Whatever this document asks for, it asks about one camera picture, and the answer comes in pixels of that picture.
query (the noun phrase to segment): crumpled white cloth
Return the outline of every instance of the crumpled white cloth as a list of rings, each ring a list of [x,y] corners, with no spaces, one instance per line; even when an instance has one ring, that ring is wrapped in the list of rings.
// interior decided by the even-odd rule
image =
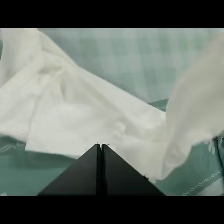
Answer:
[[[163,179],[224,129],[223,35],[177,83],[167,113],[80,68],[37,29],[1,36],[0,134],[26,150],[77,158],[110,144],[142,175]]]

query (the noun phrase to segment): plaid fabric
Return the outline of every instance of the plaid fabric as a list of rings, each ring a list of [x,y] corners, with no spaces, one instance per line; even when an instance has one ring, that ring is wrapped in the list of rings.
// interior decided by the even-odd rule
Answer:
[[[169,97],[175,80],[217,31],[205,28],[40,30],[81,67],[148,103]]]

